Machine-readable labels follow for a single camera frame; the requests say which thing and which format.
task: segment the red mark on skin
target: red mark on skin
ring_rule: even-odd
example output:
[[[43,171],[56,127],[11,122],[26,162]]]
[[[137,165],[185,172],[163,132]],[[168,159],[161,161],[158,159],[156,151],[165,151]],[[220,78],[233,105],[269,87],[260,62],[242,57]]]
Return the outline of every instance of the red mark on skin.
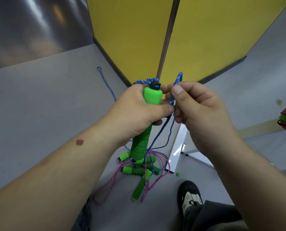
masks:
[[[77,140],[77,141],[76,141],[76,145],[78,145],[78,146],[82,146],[83,143],[84,143],[83,140]]]

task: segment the dark gray pants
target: dark gray pants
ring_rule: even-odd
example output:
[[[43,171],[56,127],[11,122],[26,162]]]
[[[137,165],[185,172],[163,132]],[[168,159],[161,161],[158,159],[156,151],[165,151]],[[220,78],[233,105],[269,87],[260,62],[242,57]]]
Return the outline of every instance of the dark gray pants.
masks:
[[[248,231],[248,227],[235,206],[206,200],[186,210],[182,230]]]

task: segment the left hand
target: left hand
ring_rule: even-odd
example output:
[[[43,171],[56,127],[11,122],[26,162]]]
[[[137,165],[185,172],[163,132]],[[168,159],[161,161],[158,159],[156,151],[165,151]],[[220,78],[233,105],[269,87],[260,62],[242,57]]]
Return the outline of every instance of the left hand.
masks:
[[[142,133],[151,123],[161,125],[161,119],[174,112],[174,107],[164,100],[160,105],[147,104],[143,98],[145,87],[147,85],[132,85],[99,121],[110,130],[111,141],[119,147]],[[161,85],[160,89],[164,94],[168,92],[165,85]]]

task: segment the right hand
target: right hand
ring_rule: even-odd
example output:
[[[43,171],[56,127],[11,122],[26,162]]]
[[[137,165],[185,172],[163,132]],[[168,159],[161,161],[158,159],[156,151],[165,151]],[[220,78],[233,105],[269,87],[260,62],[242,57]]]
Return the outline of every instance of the right hand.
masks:
[[[168,85],[166,99],[176,100],[175,121],[186,125],[197,149],[204,155],[225,151],[230,143],[241,138],[233,126],[222,99],[198,82]]]

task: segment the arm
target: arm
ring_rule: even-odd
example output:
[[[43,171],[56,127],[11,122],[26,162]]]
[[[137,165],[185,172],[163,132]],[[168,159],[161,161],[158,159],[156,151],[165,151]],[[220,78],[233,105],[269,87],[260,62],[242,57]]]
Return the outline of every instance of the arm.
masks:
[[[174,111],[146,104],[144,87],[127,89],[94,126],[0,189],[0,230],[70,230],[115,150]]]
[[[286,230],[286,177],[239,136],[223,101],[195,82],[168,86],[175,120],[218,172],[250,230]]]

